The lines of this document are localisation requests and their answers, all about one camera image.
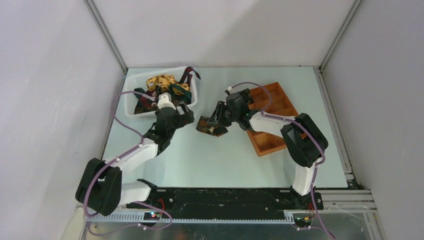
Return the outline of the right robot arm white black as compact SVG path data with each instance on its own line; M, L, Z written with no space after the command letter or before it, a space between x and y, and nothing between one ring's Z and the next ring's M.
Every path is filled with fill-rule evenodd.
M251 109L250 90L233 91L229 87L225 101L219 101L207 121L214 127L229 127L237 123L244 131L263 132L283 138L286 148L295 162L295 176L291 188L291 204L304 209L311 202L309 192L316 178L316 168L325 161L328 140L306 113L297 116L281 116Z

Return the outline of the white plastic mesh basket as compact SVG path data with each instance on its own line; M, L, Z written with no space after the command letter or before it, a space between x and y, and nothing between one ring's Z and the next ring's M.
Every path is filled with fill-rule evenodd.
M159 68L159 69L151 69L150 71L142 72L142 73L135 73L135 74L128 74L126 76L126 79L124 81L123 85L123 92L131 91L136 88L142 88L143 90L147 91L147 80L163 75L174 75L176 80L180 80L183 76L183 73L185 72L186 66L180 66L180 67L173 67L173 68ZM191 80L189 81L189 87L191 92L191 103L187 106L191 109L193 106L195 106L198 102L198 91L196 86L196 80L199 80L199 78L196 76L196 74L192 71L189 74L192 75ZM155 118L155 112L149 111L149 112L143 112L135 114L136 105L138 103L138 99L134 94L125 94L121 97L123 101L123 108L124 108L124 114L128 118Z

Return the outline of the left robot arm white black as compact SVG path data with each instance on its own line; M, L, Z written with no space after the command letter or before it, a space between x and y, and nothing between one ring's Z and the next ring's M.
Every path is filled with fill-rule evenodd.
M141 180L125 183L123 176L164 152L176 130L193 123L195 118L185 105L164 107L155 114L156 121L132 148L109 162L98 158L88 161L75 193L76 201L94 211L86 211L87 217L108 216L117 207L136 201L145 208L156 206L158 194L148 184Z

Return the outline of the orange compartment tray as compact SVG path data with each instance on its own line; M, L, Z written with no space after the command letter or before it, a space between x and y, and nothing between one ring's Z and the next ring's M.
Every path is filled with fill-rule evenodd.
M266 84L263 87L270 93L272 98L271 105L265 109L265 112L284 117L298 115L298 112L278 82ZM252 103L248 106L251 110L260 110L268 104L269 97L262 88L256 87L250 89L250 95ZM287 147L282 137L270 133L248 130L247 135L258 157L283 150Z

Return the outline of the dark floral patterned tie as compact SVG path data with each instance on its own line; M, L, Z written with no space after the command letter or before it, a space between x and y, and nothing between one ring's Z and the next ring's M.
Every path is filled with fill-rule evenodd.
M209 123L208 120L208 117L201 116L199 118L199 121L197 122L195 129L200 133L204 133L214 137L220 137L228 133L228 130L225 126L215 123Z

